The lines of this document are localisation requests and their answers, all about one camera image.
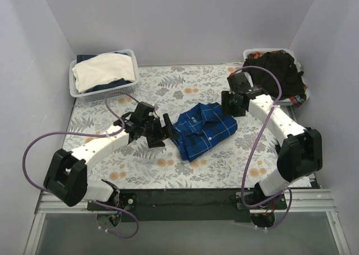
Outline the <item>blue plaid long sleeve shirt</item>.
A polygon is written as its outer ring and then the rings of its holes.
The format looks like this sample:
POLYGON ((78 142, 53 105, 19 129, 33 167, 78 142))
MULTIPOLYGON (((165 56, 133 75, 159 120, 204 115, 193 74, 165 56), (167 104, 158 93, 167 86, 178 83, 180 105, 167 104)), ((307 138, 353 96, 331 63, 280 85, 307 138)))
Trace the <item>blue plaid long sleeve shirt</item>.
POLYGON ((222 114, 219 103, 198 103, 180 114, 173 128, 178 138, 172 142, 181 158, 192 162, 232 136, 238 124, 230 115, 222 114))

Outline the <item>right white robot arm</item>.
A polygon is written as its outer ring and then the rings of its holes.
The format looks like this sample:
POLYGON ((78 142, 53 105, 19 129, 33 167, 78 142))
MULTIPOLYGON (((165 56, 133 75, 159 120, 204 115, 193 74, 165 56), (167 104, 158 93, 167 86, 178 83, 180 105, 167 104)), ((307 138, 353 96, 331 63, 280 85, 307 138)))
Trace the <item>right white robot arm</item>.
POLYGON ((248 208, 268 208, 290 184, 323 167, 322 136, 291 119, 262 88, 251 86, 245 73, 233 72, 227 78, 228 91, 222 91, 222 113, 242 117, 251 113, 261 120, 277 140, 277 168, 257 182, 251 194, 242 194, 248 208))

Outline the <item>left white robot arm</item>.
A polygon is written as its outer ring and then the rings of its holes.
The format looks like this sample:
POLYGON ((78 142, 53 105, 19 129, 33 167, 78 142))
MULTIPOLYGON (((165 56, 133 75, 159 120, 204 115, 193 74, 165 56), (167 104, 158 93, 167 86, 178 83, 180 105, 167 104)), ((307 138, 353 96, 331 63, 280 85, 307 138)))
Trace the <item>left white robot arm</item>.
POLYGON ((114 210, 120 204, 119 188, 108 180, 89 180, 88 174, 113 151, 140 137, 146 138, 149 148, 155 148, 178 136, 168 114, 159 117, 152 105, 140 102, 100 137, 70 151, 56 151, 44 187, 69 207, 87 200, 99 201, 105 209, 114 210))

